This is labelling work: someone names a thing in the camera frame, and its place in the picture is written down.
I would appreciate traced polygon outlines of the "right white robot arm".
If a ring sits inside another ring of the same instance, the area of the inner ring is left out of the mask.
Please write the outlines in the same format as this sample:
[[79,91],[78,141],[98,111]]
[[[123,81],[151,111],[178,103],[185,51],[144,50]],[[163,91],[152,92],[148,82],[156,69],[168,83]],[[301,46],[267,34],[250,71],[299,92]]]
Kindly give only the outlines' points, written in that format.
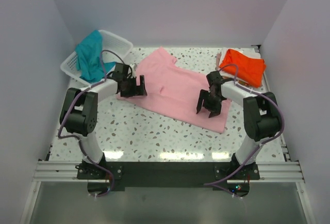
[[232,155],[227,175],[241,179],[255,163],[256,155],[266,143],[276,139],[284,129],[284,117],[272,92],[261,93],[247,88],[235,78],[224,78],[219,71],[206,76],[209,89],[201,90],[196,112],[202,108],[209,117],[222,111],[222,102],[232,100],[243,108],[243,124],[246,136],[236,153]]

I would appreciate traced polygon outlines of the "pink t-shirt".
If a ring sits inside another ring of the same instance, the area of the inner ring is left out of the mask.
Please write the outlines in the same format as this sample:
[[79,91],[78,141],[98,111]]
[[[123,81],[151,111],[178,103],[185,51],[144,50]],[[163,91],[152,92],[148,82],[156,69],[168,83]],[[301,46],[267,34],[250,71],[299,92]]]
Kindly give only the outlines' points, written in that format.
[[177,59],[160,47],[138,63],[137,76],[144,75],[147,96],[131,98],[117,95],[155,113],[217,133],[223,133],[230,100],[222,102],[221,114],[209,118],[209,112],[196,112],[200,90],[208,89],[206,75],[177,67]]

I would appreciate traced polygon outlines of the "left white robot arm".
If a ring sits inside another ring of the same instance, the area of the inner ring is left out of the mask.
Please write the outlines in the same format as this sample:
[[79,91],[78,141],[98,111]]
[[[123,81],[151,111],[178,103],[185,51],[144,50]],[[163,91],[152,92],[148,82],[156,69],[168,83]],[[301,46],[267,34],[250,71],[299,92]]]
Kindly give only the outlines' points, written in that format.
[[98,145],[95,127],[99,102],[118,94],[122,98],[147,96],[144,75],[137,76],[133,65],[117,62],[97,83],[69,88],[60,114],[58,138],[75,138],[89,173],[96,179],[106,175],[104,152]]

